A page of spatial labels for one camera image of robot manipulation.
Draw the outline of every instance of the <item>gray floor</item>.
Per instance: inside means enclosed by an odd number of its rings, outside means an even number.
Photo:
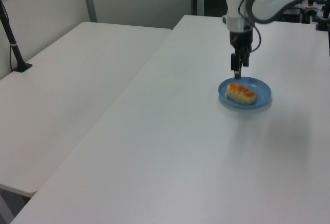
[[[205,16],[221,17],[226,12],[226,0],[205,0]],[[29,198],[0,189],[0,224],[11,223],[28,200]]]
[[[28,197],[0,189],[0,224],[11,223],[28,201]]]

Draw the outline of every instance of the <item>white tabletop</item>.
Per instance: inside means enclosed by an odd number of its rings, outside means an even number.
[[[219,101],[228,31],[185,16],[13,223],[328,223],[327,33],[259,29],[271,105]]]
[[[0,188],[32,196],[171,31],[82,23],[0,81]]]

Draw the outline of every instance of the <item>black cable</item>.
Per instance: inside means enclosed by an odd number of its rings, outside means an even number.
[[[9,16],[8,16],[7,10],[6,10],[6,8],[5,8],[5,6],[4,6],[3,3],[2,3],[2,8],[5,11],[6,18],[7,18],[7,21],[9,23]],[[11,66],[11,45],[10,44],[9,44],[9,65],[10,65],[10,70],[13,72],[13,69],[12,69],[12,66]]]
[[[241,6],[242,6],[242,4],[243,4],[244,1],[245,1],[245,0],[242,0],[241,3],[239,4],[239,6],[238,6],[238,13],[239,13],[239,15],[240,15],[243,19],[245,19],[248,23],[250,23],[250,25],[252,26],[252,29],[255,28],[256,31],[257,31],[257,33],[258,33],[258,36],[259,36],[259,44],[258,44],[258,46],[257,46],[255,49],[253,49],[253,50],[251,51],[251,52],[254,52],[254,51],[256,51],[256,50],[260,47],[260,45],[261,45],[261,34],[260,34],[259,29],[253,24],[253,22],[252,22],[248,17],[243,16],[243,14],[241,13]]]

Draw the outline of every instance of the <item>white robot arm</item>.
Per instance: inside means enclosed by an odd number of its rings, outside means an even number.
[[[254,22],[276,21],[288,8],[303,0],[227,0],[226,25],[230,43],[235,48],[232,54],[232,70],[240,79],[241,67],[249,65]]]

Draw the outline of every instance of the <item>bread roll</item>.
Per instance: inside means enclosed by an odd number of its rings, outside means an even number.
[[[250,105],[256,99],[256,93],[247,89],[237,82],[232,82],[227,86],[227,96],[238,103]]]

